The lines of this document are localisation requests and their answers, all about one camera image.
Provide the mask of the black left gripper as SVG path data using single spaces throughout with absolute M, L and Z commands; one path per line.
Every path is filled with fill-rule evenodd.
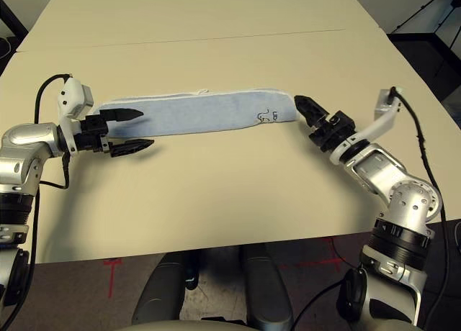
M 99 114 L 86 116 L 85 120 L 79 122 L 80 133 L 73 136 L 77 150 L 109 152 L 112 158 L 116 158 L 148 148 L 154 144 L 154 140 L 134 139 L 114 144 L 107 139 L 109 132 L 107 122 L 125 122 L 142 116 L 142 111 L 128 108 L 100 109 Z

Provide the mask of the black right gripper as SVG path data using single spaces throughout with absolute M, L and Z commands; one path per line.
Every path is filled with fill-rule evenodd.
M 310 140 L 322 151 L 332 152 L 355 131 L 354 120 L 342 111 L 337 111 L 330 119 L 329 113 L 312 98 L 297 95 L 294 98 L 296 109 L 305 118 L 313 132 Z

